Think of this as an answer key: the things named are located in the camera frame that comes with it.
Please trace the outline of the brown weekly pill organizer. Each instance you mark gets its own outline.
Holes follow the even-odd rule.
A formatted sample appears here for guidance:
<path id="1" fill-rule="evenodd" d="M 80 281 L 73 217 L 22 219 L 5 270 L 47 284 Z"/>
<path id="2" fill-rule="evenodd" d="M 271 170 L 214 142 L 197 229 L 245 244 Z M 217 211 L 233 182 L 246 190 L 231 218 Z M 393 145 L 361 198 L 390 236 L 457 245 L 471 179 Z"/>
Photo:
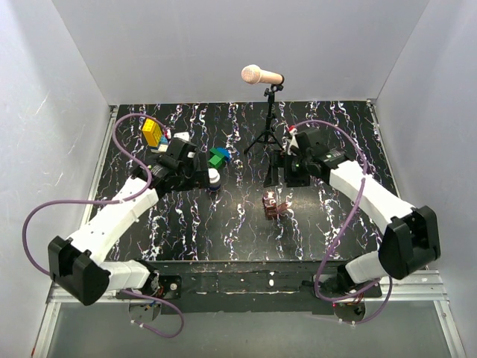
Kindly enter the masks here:
<path id="1" fill-rule="evenodd" d="M 284 216 L 288 212 L 289 204 L 287 202 L 279 203 L 277 195 L 274 191 L 267 190 L 262 196 L 262 205 L 267 220 L 278 219 L 279 216 Z"/>

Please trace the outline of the white pill bottle blue label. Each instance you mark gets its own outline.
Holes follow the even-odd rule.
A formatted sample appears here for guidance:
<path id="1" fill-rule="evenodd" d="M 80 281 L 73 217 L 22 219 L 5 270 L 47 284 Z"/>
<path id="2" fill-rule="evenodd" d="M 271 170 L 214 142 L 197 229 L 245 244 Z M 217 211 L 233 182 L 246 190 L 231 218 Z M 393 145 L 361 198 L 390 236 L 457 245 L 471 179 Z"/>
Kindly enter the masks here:
<path id="1" fill-rule="evenodd" d="M 221 188 L 221 176 L 217 169 L 209 168 L 209 190 L 217 192 Z"/>

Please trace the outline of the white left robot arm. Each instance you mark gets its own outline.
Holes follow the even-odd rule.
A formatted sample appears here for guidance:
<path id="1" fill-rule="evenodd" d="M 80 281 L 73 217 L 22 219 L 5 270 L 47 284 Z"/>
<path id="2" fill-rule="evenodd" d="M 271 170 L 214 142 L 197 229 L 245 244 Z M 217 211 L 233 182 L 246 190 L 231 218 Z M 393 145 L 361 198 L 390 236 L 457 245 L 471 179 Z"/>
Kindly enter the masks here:
<path id="1" fill-rule="evenodd" d="M 105 292 L 134 289 L 142 298 L 159 288 L 158 274 L 141 260 L 107 262 L 106 257 L 129 227 L 170 192 L 209 186 L 206 153 L 191 142 L 173 138 L 166 151 L 152 157 L 150 167 L 137 166 L 115 196 L 90 221 L 63 239 L 48 244 L 51 279 L 83 305 Z"/>

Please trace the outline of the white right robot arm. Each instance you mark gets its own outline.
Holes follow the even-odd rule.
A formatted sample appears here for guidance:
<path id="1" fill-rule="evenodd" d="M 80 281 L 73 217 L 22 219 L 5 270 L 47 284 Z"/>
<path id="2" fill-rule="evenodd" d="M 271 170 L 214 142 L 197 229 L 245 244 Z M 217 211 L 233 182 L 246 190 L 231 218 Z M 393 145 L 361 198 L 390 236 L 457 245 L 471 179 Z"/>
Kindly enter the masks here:
<path id="1" fill-rule="evenodd" d="M 280 169 L 288 187 L 309 186 L 317 178 L 355 200 L 383 235 L 379 249 L 338 267 L 332 283 L 343 295 L 357 295 L 365 283 L 382 277 L 401 280 L 440 258 L 434 210 L 415 207 L 386 190 L 351 156 L 320 143 L 316 128 L 289 130 L 283 149 L 273 152 L 266 187 L 278 184 Z"/>

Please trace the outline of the green toy brick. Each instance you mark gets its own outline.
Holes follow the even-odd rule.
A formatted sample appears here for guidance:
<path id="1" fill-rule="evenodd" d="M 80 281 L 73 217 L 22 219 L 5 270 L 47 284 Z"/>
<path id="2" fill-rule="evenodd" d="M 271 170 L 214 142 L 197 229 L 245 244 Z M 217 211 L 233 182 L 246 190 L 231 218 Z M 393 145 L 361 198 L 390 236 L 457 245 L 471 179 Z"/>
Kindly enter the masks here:
<path id="1" fill-rule="evenodd" d="M 224 160 L 224 155 L 221 154 L 217 148 L 212 147 L 209 150 L 210 158 L 209 158 L 209 166 L 214 169 L 221 168 L 226 161 Z"/>

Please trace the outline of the yellow toy brick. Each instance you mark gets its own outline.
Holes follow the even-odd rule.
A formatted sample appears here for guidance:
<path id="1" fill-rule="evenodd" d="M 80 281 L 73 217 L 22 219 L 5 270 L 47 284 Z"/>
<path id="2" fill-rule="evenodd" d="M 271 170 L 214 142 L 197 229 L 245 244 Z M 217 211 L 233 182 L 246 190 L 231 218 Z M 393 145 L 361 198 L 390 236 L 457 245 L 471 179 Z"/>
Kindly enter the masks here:
<path id="1" fill-rule="evenodd" d="M 147 118 L 142 126 L 142 134 L 150 147 L 158 147 L 162 139 L 162 129 L 153 119 Z"/>

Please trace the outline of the black microphone tripod stand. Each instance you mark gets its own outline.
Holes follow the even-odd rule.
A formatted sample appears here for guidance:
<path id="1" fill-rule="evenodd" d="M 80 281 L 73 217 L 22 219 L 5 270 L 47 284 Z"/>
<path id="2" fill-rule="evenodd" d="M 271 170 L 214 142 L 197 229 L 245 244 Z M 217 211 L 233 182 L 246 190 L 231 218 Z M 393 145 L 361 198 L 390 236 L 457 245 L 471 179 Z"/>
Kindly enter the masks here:
<path id="1" fill-rule="evenodd" d="M 265 89 L 264 96 L 268 99 L 268 112 L 265 118 L 265 129 L 254 139 L 254 141 L 252 141 L 251 144 L 249 144 L 248 147 L 246 147 L 244 154 L 248 154 L 255 144 L 277 145 L 279 148 L 282 147 L 281 142 L 276 138 L 274 129 L 272 128 L 272 121 L 277 118 L 277 115 L 274 112 L 275 94 L 282 90 L 282 84 L 271 84 L 269 88 Z"/>

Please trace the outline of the pink microphone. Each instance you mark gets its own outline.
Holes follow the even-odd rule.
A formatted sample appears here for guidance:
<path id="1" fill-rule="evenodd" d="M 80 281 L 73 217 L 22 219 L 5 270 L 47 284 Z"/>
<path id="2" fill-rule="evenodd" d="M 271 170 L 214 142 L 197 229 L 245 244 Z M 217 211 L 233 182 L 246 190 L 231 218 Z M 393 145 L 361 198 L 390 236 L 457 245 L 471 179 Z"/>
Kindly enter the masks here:
<path id="1" fill-rule="evenodd" d="M 281 85 L 284 82 L 284 77 L 281 74 L 261 69 L 255 64 L 244 67 L 241 71 L 241 78 L 250 85 L 260 83 Z"/>

